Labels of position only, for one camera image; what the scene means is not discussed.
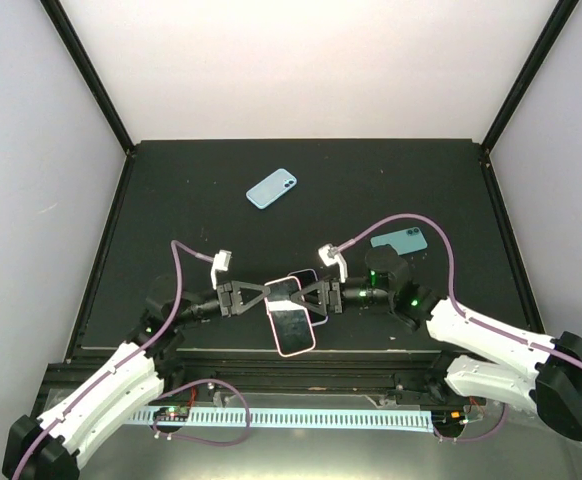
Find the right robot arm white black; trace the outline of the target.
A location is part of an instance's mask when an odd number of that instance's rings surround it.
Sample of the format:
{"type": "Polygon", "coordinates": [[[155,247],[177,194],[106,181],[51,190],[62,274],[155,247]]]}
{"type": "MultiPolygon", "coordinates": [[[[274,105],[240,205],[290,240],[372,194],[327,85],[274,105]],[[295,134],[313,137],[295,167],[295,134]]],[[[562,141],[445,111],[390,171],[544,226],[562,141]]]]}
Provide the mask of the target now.
{"type": "Polygon", "coordinates": [[[442,298],[415,283],[406,260],[388,245],[365,255],[361,278],[320,279],[292,294],[294,304],[322,316],[353,305],[382,305],[408,330],[454,345],[442,368],[425,379],[428,396],[482,397],[533,412],[554,432],[582,442],[582,338],[551,337],[513,327],[442,298]]]}

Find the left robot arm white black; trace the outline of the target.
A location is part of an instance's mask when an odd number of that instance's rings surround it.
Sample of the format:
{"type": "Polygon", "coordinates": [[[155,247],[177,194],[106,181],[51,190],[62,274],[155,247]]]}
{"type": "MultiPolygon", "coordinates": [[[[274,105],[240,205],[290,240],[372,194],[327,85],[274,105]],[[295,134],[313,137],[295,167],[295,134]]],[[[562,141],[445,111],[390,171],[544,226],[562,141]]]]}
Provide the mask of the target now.
{"type": "Polygon", "coordinates": [[[130,337],[68,397],[10,427],[2,473],[8,479],[77,479],[93,454],[141,407],[178,397],[186,376],[174,359],[183,326],[215,316],[237,316],[270,293],[264,285],[230,281],[209,299],[190,294],[176,277],[164,319],[145,315],[130,337]]]}

